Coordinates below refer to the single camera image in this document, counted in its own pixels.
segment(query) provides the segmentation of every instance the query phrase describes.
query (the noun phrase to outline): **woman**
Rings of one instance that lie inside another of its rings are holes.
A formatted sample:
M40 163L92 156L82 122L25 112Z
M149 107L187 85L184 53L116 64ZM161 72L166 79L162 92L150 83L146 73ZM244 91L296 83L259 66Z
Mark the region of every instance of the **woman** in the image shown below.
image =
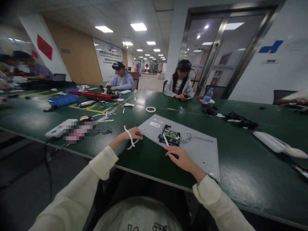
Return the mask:
M179 98L182 101L187 101L193 98L195 93L189 78L189 72L191 69L192 64L188 60L181 60L178 63L174 74L168 79L164 89L164 94L170 97Z

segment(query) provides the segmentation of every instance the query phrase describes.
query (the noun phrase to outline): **purple shirt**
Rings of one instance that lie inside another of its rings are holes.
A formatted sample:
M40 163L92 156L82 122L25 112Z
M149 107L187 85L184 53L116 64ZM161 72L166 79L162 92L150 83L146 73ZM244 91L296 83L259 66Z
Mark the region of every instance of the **purple shirt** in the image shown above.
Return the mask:
M47 76L47 78L50 80L55 80L55 77L51 71L42 64L36 63L35 67L30 67L30 71L35 75L43 75Z

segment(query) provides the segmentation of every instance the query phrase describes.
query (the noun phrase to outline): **sticker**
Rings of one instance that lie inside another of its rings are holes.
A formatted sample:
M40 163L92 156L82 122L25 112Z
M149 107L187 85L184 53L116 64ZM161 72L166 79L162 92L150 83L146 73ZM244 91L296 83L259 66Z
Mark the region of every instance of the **sticker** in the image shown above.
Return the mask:
M152 126L154 126L154 127L157 127L157 128L160 127L160 124L157 124L157 123L154 123L154 122L151 122L150 125L152 125Z
M156 120L157 122L160 122L160 123L162 123L162 124L163 124L163 122L161 122L160 120L157 120L157 119L154 119L154 120Z

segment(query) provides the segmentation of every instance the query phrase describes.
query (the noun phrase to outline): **red decoration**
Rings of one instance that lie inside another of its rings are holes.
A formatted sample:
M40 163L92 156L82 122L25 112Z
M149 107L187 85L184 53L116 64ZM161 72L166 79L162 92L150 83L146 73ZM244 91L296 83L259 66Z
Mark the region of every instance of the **red decoration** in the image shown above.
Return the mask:
M39 35L38 35L37 43L38 43L38 49L44 55L46 55L47 58L52 60L52 47Z
M31 50L31 53L32 53L32 55L33 55L34 57L39 58L38 53L36 53L34 50Z

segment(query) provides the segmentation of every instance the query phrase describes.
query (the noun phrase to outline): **metal door frame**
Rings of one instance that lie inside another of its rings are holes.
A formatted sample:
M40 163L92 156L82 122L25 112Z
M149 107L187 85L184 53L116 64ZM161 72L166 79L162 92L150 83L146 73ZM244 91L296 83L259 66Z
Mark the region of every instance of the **metal door frame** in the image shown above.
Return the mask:
M238 83L239 79L241 78L242 74L244 73L246 67L248 66L249 62L251 61L252 57L256 53L256 47L260 45L263 41L266 33L269 31L271 25L273 24L274 19L276 18L277 14L281 10L282 6L286 0L272 0L272 1L260 1L260 2L250 2L250 3L238 3L238 4L226 4L226 5L215 5L215 6L208 6L208 7L197 7L197 8L190 8L187 13L183 40L179 55L179 61L183 59L189 29L191 26L191 22L193 19L206 19L206 18L217 18L224 15L218 33L216 35L215 41L211 46L209 55L207 57L206 63L204 65L204 69L201 74L201 78L198 82L197 93L201 91L200 86L203 86L205 82L204 74L209 74L209 69L214 63L215 57L219 50L219 42L222 36L222 33L225 29L227 24L227 20L230 16L247 16L247 15L255 15L256 11L265 10L266 14L261 22L259 28L257 29L255 36L252 38L251 43L249 44L248 48L246 49L242 59L240 60L237 68L234 70L234 73L229 80L229 83L226 86L224 94L221 98L228 99L231 95L233 89L235 88L236 84Z

